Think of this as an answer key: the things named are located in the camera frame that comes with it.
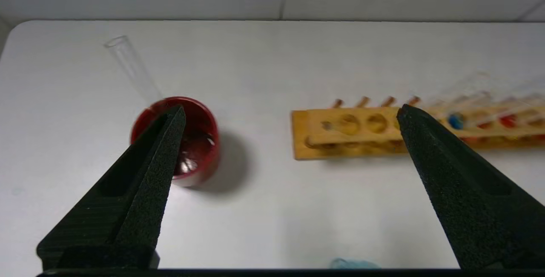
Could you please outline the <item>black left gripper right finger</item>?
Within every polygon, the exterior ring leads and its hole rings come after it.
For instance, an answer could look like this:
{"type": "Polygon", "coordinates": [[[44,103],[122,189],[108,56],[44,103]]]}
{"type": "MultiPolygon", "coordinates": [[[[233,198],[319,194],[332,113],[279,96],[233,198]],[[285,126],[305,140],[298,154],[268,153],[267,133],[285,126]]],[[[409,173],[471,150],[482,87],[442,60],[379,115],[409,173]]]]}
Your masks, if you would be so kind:
{"type": "Polygon", "coordinates": [[[543,269],[544,206],[424,110],[396,118],[460,268],[543,269]]]}

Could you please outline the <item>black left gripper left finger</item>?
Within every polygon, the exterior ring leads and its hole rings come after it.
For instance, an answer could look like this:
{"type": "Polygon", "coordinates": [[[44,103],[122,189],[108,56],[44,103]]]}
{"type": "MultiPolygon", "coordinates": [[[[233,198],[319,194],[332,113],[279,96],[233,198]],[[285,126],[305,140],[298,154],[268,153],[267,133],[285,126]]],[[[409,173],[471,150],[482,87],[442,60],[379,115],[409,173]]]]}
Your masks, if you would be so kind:
{"type": "Polygon", "coordinates": [[[39,242],[43,269],[157,269],[185,124],[180,106],[150,124],[39,242]]]}

